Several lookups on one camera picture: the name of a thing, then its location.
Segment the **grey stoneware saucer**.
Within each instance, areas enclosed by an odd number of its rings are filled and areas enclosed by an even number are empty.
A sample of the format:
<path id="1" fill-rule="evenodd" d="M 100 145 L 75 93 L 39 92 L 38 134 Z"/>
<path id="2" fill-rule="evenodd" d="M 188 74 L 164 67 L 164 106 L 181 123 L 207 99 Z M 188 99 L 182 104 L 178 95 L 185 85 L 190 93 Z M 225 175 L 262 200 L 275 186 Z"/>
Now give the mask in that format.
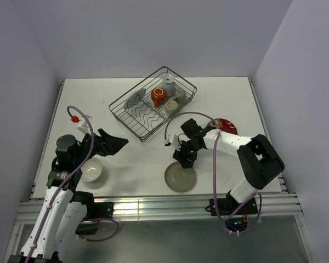
<path id="1" fill-rule="evenodd" d="M 193 168 L 182 168 L 179 162 L 174 162 L 166 168 L 164 181 L 172 191 L 187 193 L 195 187 L 197 176 Z"/>

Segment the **white ceramic bowl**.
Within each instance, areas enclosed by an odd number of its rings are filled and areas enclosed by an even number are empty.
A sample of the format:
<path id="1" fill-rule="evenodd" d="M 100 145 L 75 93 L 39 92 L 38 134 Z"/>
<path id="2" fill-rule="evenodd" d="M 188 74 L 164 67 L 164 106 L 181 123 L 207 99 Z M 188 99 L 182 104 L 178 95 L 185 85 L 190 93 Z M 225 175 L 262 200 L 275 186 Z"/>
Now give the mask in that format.
<path id="1" fill-rule="evenodd" d="M 91 158 L 81 167 L 81 171 L 82 182 L 93 182 L 102 174 L 102 162 L 97 158 Z"/>

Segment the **red floral plate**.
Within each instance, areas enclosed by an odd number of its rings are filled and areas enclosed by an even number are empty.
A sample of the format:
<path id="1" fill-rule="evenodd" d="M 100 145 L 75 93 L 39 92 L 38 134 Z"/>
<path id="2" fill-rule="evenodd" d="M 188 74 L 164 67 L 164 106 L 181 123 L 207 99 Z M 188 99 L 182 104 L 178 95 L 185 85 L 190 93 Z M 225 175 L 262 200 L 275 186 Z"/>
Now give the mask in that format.
<path id="1" fill-rule="evenodd" d="M 236 126 L 231 121 L 224 118 L 216 118 L 214 121 L 221 131 L 234 135 L 238 134 Z"/>

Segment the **small brown speckled cup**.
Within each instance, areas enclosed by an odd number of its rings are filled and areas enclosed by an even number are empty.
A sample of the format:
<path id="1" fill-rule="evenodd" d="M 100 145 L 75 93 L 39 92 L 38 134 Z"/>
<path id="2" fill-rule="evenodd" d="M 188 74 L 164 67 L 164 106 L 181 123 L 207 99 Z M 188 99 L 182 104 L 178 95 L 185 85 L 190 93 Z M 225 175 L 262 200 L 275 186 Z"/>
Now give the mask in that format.
<path id="1" fill-rule="evenodd" d="M 179 105 L 176 101 L 171 100 L 167 101 L 165 104 L 165 112 L 169 115 L 175 113 L 179 108 Z"/>

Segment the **light blue saucer plate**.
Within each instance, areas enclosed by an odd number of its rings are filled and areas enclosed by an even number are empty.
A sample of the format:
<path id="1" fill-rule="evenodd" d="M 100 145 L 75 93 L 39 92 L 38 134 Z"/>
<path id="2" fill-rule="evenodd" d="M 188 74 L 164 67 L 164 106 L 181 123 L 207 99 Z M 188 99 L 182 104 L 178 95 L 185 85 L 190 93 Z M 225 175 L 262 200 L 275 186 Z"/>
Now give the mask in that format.
<path id="1" fill-rule="evenodd" d="M 139 104 L 141 99 L 145 96 L 145 94 L 146 94 L 146 89 L 144 88 L 141 88 L 131 93 L 131 95 L 127 98 L 126 102 L 124 103 L 123 109 L 129 110 L 132 107 Z"/>

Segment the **small grey espresso cup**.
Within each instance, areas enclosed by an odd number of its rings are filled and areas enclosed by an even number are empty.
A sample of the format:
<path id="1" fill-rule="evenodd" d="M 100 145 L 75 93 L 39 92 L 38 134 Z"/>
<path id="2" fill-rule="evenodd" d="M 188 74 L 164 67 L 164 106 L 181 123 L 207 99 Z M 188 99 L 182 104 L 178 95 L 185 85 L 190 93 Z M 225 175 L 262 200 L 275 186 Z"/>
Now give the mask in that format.
<path id="1" fill-rule="evenodd" d="M 186 102 L 186 92 L 182 89 L 177 89 L 174 92 L 174 101 L 178 104 L 178 105 L 182 105 Z"/>

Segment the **orange black patterned cup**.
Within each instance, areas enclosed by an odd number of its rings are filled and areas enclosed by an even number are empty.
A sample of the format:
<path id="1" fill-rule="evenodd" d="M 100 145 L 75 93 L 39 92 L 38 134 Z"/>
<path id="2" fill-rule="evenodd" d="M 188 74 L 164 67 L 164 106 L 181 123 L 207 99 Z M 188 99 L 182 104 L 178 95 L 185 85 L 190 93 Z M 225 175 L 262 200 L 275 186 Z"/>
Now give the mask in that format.
<path id="1" fill-rule="evenodd" d="M 155 88 L 151 91 L 151 100 L 154 103 L 154 107 L 157 108 L 161 103 L 165 101 L 167 93 L 162 88 Z"/>

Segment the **light blue ceramic mug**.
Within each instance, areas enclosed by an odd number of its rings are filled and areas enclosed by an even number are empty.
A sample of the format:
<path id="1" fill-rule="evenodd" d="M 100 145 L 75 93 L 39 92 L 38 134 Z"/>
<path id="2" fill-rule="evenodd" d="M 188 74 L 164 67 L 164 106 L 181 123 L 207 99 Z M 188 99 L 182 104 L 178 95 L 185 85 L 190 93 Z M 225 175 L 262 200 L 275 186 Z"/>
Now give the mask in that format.
<path id="1" fill-rule="evenodd" d="M 167 73 L 162 76 L 162 83 L 160 86 L 167 94 L 172 96 L 175 93 L 175 76 L 172 73 Z"/>

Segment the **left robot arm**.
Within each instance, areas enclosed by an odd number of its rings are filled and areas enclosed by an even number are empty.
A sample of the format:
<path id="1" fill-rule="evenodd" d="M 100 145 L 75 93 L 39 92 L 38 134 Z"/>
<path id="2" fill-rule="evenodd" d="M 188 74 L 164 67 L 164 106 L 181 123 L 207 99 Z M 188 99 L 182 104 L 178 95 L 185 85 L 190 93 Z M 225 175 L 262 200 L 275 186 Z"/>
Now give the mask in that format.
<path id="1" fill-rule="evenodd" d="M 98 135 L 86 134 L 82 141 L 66 134 L 56 141 L 56 157 L 48 175 L 44 202 L 34 228 L 19 255 L 8 262 L 62 262 L 64 249 L 83 219 L 96 212 L 94 196 L 77 191 L 82 166 L 95 155 L 117 154 L 128 140 L 98 129 Z"/>

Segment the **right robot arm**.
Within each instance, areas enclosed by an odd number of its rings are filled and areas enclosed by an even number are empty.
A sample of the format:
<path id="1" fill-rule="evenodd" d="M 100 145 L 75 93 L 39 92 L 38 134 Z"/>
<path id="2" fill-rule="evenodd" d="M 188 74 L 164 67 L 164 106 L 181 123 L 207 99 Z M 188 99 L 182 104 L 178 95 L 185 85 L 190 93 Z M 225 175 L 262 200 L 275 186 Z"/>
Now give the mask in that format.
<path id="1" fill-rule="evenodd" d="M 235 135 L 216 128 L 213 122 L 203 128 L 194 119 L 180 128 L 188 140 L 179 140 L 177 135 L 168 136 L 166 145 L 173 145 L 173 158 L 182 168 L 192 168 L 201 149 L 211 149 L 214 155 L 218 151 L 227 153 L 240 161 L 244 177 L 226 195 L 226 207 L 231 213 L 239 213 L 246 200 L 285 170 L 284 162 L 265 135 Z"/>

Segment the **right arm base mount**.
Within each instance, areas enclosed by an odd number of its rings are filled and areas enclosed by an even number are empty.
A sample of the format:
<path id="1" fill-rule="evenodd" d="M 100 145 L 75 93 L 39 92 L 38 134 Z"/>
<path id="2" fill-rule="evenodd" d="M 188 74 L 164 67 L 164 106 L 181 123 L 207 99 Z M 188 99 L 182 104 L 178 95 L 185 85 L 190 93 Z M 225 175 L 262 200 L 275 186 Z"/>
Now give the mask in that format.
<path id="1" fill-rule="evenodd" d="M 224 220 L 226 229 L 231 234 L 241 234 L 251 229 L 260 219 L 262 212 L 262 198 L 257 202 L 254 197 L 250 198 L 246 203 L 237 203 L 233 198 L 218 198 L 217 205 L 214 199 L 209 200 L 209 205 L 205 207 L 205 211 L 211 216 L 219 216 Z"/>

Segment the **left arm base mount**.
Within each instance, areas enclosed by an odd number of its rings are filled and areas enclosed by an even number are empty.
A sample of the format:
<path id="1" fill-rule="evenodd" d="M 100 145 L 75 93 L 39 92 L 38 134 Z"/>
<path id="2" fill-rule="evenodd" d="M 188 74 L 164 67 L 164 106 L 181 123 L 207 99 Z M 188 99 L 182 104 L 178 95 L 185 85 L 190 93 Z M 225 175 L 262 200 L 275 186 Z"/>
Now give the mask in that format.
<path id="1" fill-rule="evenodd" d="M 114 212 L 113 202 L 96 202 L 76 228 L 76 235 L 91 236 L 95 235 L 100 226 L 99 219 L 107 218 L 112 219 Z"/>

